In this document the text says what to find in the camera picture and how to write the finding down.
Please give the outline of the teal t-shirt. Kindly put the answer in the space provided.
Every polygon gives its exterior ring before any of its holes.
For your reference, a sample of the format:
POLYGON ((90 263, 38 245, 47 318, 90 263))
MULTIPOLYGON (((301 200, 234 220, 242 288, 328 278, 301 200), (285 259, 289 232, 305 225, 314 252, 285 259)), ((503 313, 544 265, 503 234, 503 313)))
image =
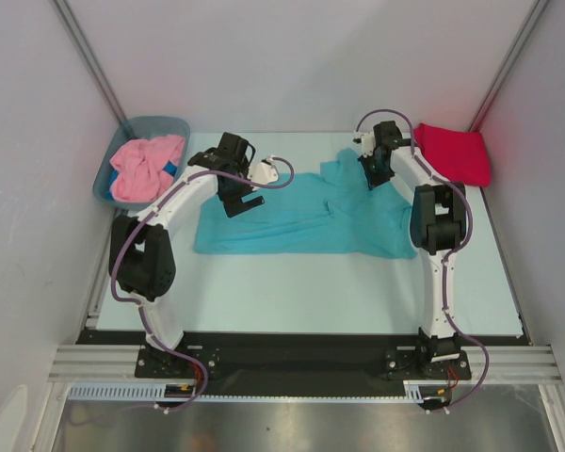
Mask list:
POLYGON ((228 218, 218 198, 202 205, 194 250, 212 255, 362 253, 412 259, 412 208, 390 183, 370 189, 351 149, 323 162, 319 173, 281 177, 263 189, 262 205, 228 218))

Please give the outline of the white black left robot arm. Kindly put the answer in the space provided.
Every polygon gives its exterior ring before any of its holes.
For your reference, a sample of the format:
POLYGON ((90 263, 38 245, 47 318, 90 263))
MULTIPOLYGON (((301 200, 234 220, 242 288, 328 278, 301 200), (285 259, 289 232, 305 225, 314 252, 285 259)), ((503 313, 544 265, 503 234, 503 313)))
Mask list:
POLYGON ((172 238, 212 198, 220 200, 228 218, 262 205, 264 198, 252 194, 276 182, 279 173, 272 157, 255 156, 246 139, 224 133, 217 146, 190 157, 178 179, 154 202, 113 220, 111 296, 136 309, 147 343, 159 349, 155 362, 169 376, 183 374, 189 365, 188 352, 178 347, 184 327, 169 301, 177 272, 172 238))

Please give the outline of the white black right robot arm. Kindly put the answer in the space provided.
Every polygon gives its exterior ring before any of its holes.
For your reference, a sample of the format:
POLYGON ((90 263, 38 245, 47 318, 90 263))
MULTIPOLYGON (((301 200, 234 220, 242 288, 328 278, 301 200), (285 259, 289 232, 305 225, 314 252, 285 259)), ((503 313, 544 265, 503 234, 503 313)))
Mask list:
POLYGON ((400 178, 412 193, 409 239, 422 259, 425 324, 415 350, 386 355, 389 375, 443 379, 449 366, 460 362, 460 335, 454 321, 454 270, 458 249, 467 238, 468 216, 462 184, 448 182, 404 138, 394 121, 376 124, 368 133, 356 131, 358 157, 369 189, 400 178))

